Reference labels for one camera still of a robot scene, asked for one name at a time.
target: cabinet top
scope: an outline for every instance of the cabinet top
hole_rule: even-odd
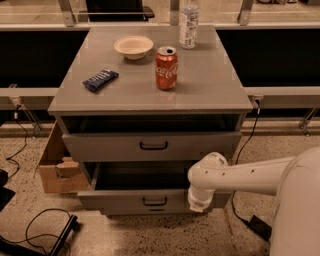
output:
[[[154,46],[140,60],[128,60],[114,49],[124,36],[150,38]],[[161,46],[172,46],[178,54],[177,85],[161,91],[155,80],[155,54]],[[98,94],[83,81],[102,69],[119,77]],[[214,112],[246,113],[252,108],[222,43],[211,25],[199,26],[194,49],[179,46],[179,27],[101,26],[90,29],[57,95],[49,107],[54,115],[111,112]]]

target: red soda can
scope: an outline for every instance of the red soda can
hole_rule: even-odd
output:
[[[161,90],[176,86],[178,74],[177,50],[171,46],[160,47],[155,57],[156,83]]]

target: drawer front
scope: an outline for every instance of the drawer front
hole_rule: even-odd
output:
[[[186,191],[120,190],[78,193],[85,209],[98,209],[105,215],[183,213],[190,211]]]
[[[213,151],[229,158],[240,138],[240,132],[63,135],[73,159],[84,162],[199,160]]]

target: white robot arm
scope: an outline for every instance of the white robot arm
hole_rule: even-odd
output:
[[[190,208],[198,212],[217,189],[275,195],[270,255],[320,255],[320,148],[235,166],[211,153],[190,168],[188,179]]]

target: small bowl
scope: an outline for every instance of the small bowl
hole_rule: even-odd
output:
[[[152,47],[153,42],[144,36],[126,36],[114,44],[114,49],[129,60],[143,58]]]

